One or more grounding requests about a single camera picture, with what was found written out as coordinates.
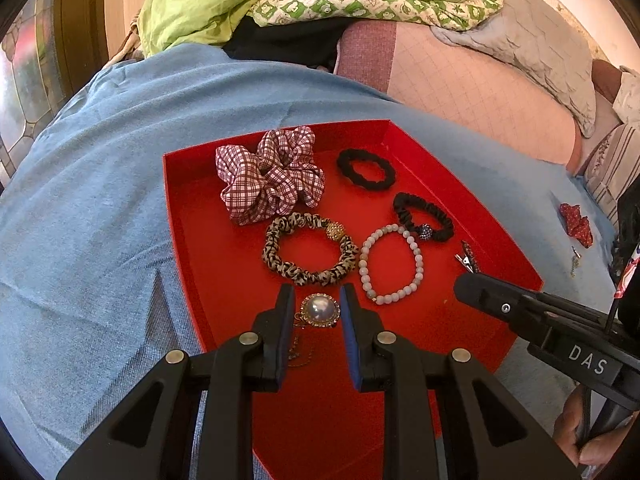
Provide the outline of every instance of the human hand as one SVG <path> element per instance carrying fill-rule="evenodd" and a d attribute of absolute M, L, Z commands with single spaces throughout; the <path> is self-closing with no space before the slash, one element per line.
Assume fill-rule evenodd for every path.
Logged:
<path fill-rule="evenodd" d="M 576 431 L 582 420 L 583 393 L 583 387 L 578 386 L 566 400 L 564 410 L 562 410 L 554 425 L 554 440 L 574 465 L 577 466 L 580 463 L 604 466 L 611 460 L 611 457 L 622 444 L 631 428 L 632 422 L 588 441 L 587 444 L 579 449 Z"/>

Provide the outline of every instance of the striped pillow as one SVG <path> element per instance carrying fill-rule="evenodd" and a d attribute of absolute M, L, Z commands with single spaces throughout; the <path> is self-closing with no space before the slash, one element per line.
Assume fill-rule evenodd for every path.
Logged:
<path fill-rule="evenodd" d="M 587 166 L 587 189 L 618 231 L 618 199 L 640 174 L 640 123 L 622 124 Z"/>

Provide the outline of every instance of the red polka dot bow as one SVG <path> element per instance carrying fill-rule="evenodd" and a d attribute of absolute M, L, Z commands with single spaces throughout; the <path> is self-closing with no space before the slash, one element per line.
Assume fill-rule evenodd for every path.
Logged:
<path fill-rule="evenodd" d="M 266 132 L 256 153 L 244 146 L 216 150 L 220 193 L 232 221 L 247 225 L 293 211 L 298 200 L 316 207 L 324 191 L 324 173 L 314 164 L 316 136 L 308 126 Z"/>
<path fill-rule="evenodd" d="M 593 234 L 591 234 L 589 219 L 586 216 L 580 216 L 580 206 L 561 204 L 560 214 L 566 221 L 567 234 L 578 240 L 585 248 L 591 247 Z"/>

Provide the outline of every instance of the beaded bracelet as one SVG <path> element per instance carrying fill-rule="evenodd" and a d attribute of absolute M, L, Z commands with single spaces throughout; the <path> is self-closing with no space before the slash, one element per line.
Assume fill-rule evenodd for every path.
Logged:
<path fill-rule="evenodd" d="M 325 229 L 329 240 L 340 242 L 340 260 L 331 269 L 310 272 L 292 262 L 283 262 L 278 256 L 280 235 L 282 233 L 291 234 L 296 227 L 305 226 L 311 229 Z M 344 233 L 342 224 L 322 218 L 320 215 L 294 211 L 288 216 L 276 218 L 267 228 L 262 260 L 271 270 L 277 272 L 283 278 L 293 280 L 296 285 L 319 283 L 319 285 L 327 286 L 338 283 L 355 268 L 357 254 L 358 248 L 351 241 L 351 237 Z"/>
<path fill-rule="evenodd" d="M 434 229 L 429 224 L 416 226 L 411 213 L 406 209 L 407 207 L 417 207 L 436 217 L 438 222 L 442 224 L 442 229 Z M 420 240 L 432 239 L 436 242 L 446 242 L 453 236 L 453 221 L 451 218 L 438 206 L 427 202 L 420 196 L 398 193 L 394 198 L 394 210 L 398 215 L 398 221 L 410 232 L 417 235 Z"/>
<path fill-rule="evenodd" d="M 380 169 L 385 172 L 385 179 L 380 180 L 379 182 L 367 180 L 353 169 L 351 166 L 352 160 L 375 162 L 379 165 Z M 389 189 L 396 181 L 396 170 L 391 166 L 391 163 L 381 156 L 377 156 L 375 153 L 368 152 L 367 150 L 356 150 L 355 148 L 342 150 L 338 155 L 336 163 L 345 177 L 351 180 L 356 186 L 363 187 L 370 191 L 382 191 Z"/>
<path fill-rule="evenodd" d="M 406 242 L 409 244 L 409 248 L 414 252 L 415 258 L 415 277 L 414 280 L 409 283 L 409 285 L 398 289 L 397 292 L 393 292 L 392 294 L 387 294 L 386 296 L 379 296 L 375 290 L 373 290 L 373 285 L 371 284 L 371 278 L 369 277 L 369 269 L 367 268 L 367 261 L 369 259 L 369 250 L 373 247 L 373 244 L 376 241 L 383 237 L 387 233 L 397 232 L 401 234 Z M 387 225 L 377 231 L 373 231 L 371 236 L 367 238 L 364 242 L 361 250 L 360 250 L 360 261 L 358 263 L 360 267 L 360 281 L 362 282 L 362 288 L 367 293 L 367 297 L 374 301 L 378 305 L 382 305 L 383 303 L 395 303 L 396 301 L 402 300 L 405 296 L 408 296 L 412 292 L 415 292 L 418 289 L 418 285 L 422 281 L 424 277 L 424 267 L 422 266 L 422 254 L 420 253 L 420 249 L 418 248 L 418 244 L 415 242 L 414 237 L 411 236 L 411 233 L 404 226 L 399 226 L 398 224 Z"/>

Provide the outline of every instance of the scrunchie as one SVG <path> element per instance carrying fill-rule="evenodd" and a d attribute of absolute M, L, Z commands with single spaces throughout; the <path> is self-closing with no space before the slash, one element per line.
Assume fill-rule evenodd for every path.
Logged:
<path fill-rule="evenodd" d="M 314 164 L 316 136 L 308 126 L 271 130 L 255 155 L 244 146 L 216 150 L 218 176 L 228 186 L 220 193 L 233 222 L 247 225 L 293 211 L 298 200 L 316 207 L 324 173 Z"/>

